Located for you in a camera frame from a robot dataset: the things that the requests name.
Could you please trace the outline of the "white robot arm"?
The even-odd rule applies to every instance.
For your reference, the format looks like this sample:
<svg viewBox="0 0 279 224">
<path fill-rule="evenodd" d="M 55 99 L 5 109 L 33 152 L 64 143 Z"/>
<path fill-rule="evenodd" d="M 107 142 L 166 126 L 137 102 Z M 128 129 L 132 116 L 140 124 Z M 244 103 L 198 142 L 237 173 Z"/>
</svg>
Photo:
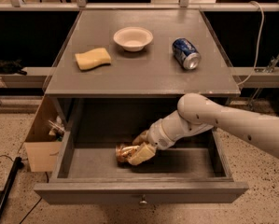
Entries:
<svg viewBox="0 0 279 224">
<path fill-rule="evenodd" d="M 154 157 L 158 150 L 173 146 L 179 139 L 214 127 L 279 159 L 279 117 L 226 107 L 200 94 L 188 93 L 179 99 L 176 111 L 157 120 L 135 138 L 136 150 L 128 163 L 138 165 Z"/>
</svg>

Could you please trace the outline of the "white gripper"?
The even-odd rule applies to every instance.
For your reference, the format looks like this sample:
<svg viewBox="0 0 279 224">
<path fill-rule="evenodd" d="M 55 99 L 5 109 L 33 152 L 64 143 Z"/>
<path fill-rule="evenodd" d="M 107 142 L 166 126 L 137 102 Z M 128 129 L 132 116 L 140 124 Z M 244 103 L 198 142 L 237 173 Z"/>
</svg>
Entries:
<svg viewBox="0 0 279 224">
<path fill-rule="evenodd" d="M 139 146 L 139 148 L 128 159 L 129 164 L 139 165 L 153 158 L 156 154 L 156 148 L 166 150 L 175 144 L 175 141 L 171 140 L 165 133 L 162 122 L 163 119 L 157 120 L 150 126 L 149 130 L 145 130 L 135 137 L 133 145 Z"/>
</svg>

